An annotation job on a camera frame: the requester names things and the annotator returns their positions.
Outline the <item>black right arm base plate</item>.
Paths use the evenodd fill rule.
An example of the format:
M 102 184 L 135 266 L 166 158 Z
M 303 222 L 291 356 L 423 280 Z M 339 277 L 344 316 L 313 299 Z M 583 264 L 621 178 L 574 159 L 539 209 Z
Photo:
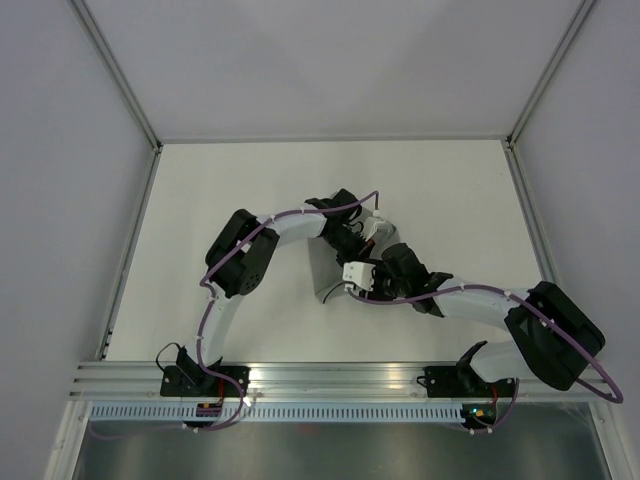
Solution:
M 472 370 L 455 366 L 426 366 L 416 377 L 416 383 L 432 399 L 488 399 L 511 398 L 515 393 L 515 380 L 506 379 L 487 383 Z

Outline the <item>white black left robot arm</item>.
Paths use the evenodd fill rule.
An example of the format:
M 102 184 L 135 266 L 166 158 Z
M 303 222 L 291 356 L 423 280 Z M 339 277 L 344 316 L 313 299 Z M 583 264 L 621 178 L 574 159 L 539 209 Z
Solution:
M 312 198 L 293 210 L 256 216 L 239 209 L 231 216 L 205 255 L 206 273 L 199 285 L 209 301 L 195 336 L 179 350 L 176 366 L 183 383 L 195 395 L 206 396 L 218 384 L 214 368 L 223 357 L 225 337 L 238 307 L 264 279 L 274 252 L 294 242 L 320 238 L 336 254 L 337 263 L 369 257 L 375 241 L 351 228 L 362 205 L 379 192 L 361 199 L 341 189 L 330 198 Z

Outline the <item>grey cloth napkin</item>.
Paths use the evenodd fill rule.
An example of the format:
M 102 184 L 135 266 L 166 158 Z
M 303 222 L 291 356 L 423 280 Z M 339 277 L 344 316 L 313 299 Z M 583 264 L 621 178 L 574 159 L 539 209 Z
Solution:
M 371 213 L 372 211 L 358 205 L 327 214 L 326 222 L 329 219 L 337 220 L 362 235 L 363 223 Z M 382 250 L 391 239 L 382 247 L 374 246 L 370 258 L 360 262 L 374 264 L 375 261 L 380 260 Z M 319 237 L 308 241 L 308 247 L 314 294 L 318 300 L 325 303 L 332 294 L 337 294 L 337 290 L 343 286 L 342 271 L 344 263 L 336 262 L 335 251 L 322 239 L 322 231 Z

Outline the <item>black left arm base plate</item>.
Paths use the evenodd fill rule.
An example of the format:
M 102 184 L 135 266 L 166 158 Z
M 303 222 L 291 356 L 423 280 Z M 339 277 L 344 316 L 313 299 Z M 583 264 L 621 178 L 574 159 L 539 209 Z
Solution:
M 161 354 L 169 347 L 177 348 L 173 363 L 160 362 Z M 165 345 L 155 357 L 155 365 L 162 372 L 162 397 L 219 397 L 239 398 L 250 383 L 251 369 L 246 365 L 223 364 L 221 360 L 208 366 L 214 375 L 206 373 L 176 342 Z

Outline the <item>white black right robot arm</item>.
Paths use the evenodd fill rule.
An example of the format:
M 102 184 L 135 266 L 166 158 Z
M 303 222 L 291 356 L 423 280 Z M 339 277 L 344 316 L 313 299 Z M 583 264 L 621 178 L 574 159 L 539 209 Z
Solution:
M 459 388 L 478 395 L 508 377 L 537 378 L 569 390 L 588 366 L 576 349 L 596 357 L 605 346 L 601 330 L 556 284 L 539 282 L 511 292 L 480 289 L 445 272 L 430 272 L 404 243 L 386 248 L 376 261 L 371 300 L 404 300 L 421 313 L 458 318 L 507 332 L 468 350 L 456 371 Z

